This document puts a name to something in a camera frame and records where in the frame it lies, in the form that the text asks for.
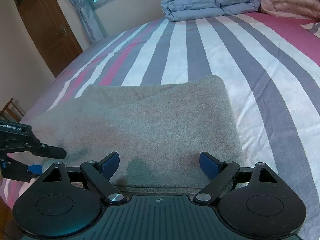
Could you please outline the small wooden chair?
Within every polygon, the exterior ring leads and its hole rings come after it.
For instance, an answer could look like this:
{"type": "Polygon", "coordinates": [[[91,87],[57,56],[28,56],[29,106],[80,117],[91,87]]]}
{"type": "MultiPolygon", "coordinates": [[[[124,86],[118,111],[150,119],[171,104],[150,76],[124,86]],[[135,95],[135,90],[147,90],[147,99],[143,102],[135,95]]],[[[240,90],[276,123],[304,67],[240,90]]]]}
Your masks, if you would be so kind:
{"type": "Polygon", "coordinates": [[[14,103],[13,98],[11,98],[1,110],[1,119],[7,121],[14,120],[15,122],[20,122],[23,117],[24,114],[14,103]]]}

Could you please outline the brown wooden door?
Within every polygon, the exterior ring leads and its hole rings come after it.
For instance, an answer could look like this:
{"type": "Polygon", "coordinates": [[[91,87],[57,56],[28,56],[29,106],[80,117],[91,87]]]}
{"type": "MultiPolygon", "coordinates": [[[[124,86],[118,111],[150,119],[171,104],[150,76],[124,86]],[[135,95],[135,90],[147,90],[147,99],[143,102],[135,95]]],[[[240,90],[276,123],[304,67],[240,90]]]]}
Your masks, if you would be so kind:
{"type": "Polygon", "coordinates": [[[81,53],[57,0],[14,0],[36,49],[57,77],[81,53]]]}

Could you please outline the striped bed sheet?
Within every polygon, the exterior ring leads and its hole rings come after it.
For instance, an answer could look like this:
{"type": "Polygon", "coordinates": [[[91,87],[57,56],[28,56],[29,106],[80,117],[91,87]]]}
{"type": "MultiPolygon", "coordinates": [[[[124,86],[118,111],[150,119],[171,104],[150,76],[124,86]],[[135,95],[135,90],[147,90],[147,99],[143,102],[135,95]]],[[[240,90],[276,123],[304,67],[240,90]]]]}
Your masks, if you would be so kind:
{"type": "Polygon", "coordinates": [[[176,85],[222,79],[242,166],[267,163],[306,206],[303,239],[319,239],[319,38],[308,20],[252,12],[155,20],[77,57],[22,122],[93,86],[176,85]]]}

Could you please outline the left grey-blue curtain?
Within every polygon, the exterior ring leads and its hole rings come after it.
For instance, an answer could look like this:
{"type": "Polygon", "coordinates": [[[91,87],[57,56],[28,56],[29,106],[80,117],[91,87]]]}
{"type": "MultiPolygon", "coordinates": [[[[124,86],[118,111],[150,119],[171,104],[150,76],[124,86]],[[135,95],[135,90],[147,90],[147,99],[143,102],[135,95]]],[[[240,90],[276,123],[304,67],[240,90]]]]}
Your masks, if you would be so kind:
{"type": "Polygon", "coordinates": [[[93,0],[68,1],[73,6],[90,44],[95,44],[107,37],[107,32],[95,12],[93,0]]]}

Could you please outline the folded pink quilt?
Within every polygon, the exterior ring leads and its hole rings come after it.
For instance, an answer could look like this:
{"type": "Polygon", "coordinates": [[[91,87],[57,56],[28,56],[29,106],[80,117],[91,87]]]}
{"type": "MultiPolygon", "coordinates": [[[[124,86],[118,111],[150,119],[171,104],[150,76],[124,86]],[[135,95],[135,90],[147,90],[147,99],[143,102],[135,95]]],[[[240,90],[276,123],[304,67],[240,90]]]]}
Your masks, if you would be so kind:
{"type": "Polygon", "coordinates": [[[260,11],[276,17],[319,20],[319,0],[261,0],[260,11]]]}

